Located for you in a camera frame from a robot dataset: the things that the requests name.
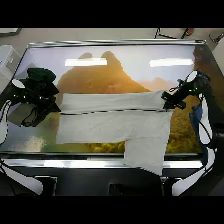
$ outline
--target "crease in cloth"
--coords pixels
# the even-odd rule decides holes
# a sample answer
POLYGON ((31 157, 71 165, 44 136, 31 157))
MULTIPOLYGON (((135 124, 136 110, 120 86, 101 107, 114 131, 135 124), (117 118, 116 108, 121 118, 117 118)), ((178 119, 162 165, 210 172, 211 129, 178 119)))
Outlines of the crease in cloth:
POLYGON ((125 141, 124 164, 161 175, 172 116, 163 110, 162 92, 64 94, 56 143, 125 141), (121 108, 124 111, 113 111, 121 108), (140 111, 125 111, 130 108, 140 111), (96 113, 71 115, 90 111, 96 113))

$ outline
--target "white cloth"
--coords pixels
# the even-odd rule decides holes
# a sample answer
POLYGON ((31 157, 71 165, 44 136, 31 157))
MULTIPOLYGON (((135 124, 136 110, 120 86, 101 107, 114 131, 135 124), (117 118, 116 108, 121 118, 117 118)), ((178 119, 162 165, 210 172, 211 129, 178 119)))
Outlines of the white cloth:
POLYGON ((130 94, 64 94, 57 144, 125 142, 124 163, 162 174, 172 112, 162 91, 130 94))

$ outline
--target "tabletop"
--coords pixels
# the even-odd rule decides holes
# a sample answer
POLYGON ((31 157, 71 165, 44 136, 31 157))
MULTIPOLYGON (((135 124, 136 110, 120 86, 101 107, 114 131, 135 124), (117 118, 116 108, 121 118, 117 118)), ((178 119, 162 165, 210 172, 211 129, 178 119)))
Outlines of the tabletop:
MULTIPOLYGON (((204 42, 149 40, 34 44, 26 49, 14 78, 26 78, 27 69, 31 67, 47 68, 55 73, 58 104, 65 93, 122 94, 169 90, 177 86, 177 79, 183 80, 197 69, 211 78, 215 100, 224 110, 224 78, 204 42)), ((185 102, 184 110, 176 108, 173 112, 166 153, 201 151, 189 119, 192 106, 198 105, 199 100, 188 96, 185 102)), ((123 153, 125 150, 124 142, 56 144, 59 119, 59 113, 50 113, 37 127, 17 127, 9 122, 7 139, 0 151, 123 153)))

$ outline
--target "floor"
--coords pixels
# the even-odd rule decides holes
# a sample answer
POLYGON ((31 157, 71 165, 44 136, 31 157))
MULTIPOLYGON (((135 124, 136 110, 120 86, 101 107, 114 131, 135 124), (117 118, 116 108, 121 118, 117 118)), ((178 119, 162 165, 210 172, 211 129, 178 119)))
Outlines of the floor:
MULTIPOLYGON (((0 45, 12 45, 22 55, 27 44, 33 42, 57 40, 119 40, 154 39, 157 28, 22 28, 16 36, 0 37, 0 45)), ((211 50, 215 43, 209 39, 209 33, 224 28, 195 28, 195 32, 185 39, 206 40, 211 50)), ((184 28, 162 28, 161 32, 180 37, 184 28)))

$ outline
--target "white box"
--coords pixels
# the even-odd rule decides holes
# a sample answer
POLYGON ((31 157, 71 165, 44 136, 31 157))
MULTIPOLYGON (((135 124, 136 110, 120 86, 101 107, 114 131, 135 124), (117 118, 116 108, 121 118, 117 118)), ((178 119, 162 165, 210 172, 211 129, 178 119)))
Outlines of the white box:
POLYGON ((11 45, 0 46, 0 92, 2 92, 19 64, 20 57, 11 45))

